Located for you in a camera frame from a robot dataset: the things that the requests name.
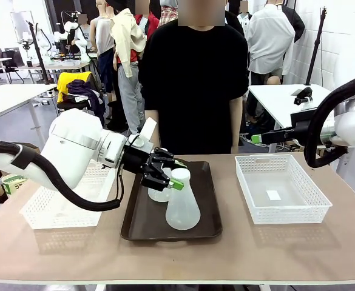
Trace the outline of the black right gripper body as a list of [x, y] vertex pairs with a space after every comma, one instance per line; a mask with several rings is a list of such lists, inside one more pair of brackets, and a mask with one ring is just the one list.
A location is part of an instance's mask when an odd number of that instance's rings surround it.
[[306, 143], [308, 139], [308, 127], [311, 120], [306, 119], [292, 123], [291, 139], [298, 143]]

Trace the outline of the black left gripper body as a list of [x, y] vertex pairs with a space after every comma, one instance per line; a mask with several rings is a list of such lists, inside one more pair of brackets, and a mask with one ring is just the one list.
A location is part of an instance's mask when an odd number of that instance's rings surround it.
[[147, 180], [155, 180], [154, 170], [150, 169], [154, 156], [154, 153], [146, 153], [132, 146], [124, 146], [123, 169], [134, 174], [140, 173]]

